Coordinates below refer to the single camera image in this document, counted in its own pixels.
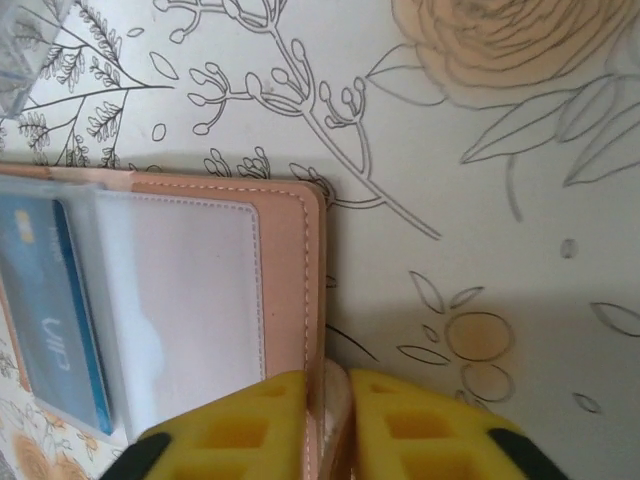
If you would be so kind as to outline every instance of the pink wallet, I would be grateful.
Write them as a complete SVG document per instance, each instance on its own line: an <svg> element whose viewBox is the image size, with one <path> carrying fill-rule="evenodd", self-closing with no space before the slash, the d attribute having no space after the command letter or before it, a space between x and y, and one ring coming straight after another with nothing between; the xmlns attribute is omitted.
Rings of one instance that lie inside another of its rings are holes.
<svg viewBox="0 0 640 480"><path fill-rule="evenodd" d="M101 352L116 352L103 362L115 411L127 412L125 442L249 384L305 370L303 478L317 477L325 207L313 185L11 164L0 175L101 186L100 252L85 248L81 257L101 256L95 274L104 272L108 296L97 305L109 319L100 313L94 323Z"/></svg>

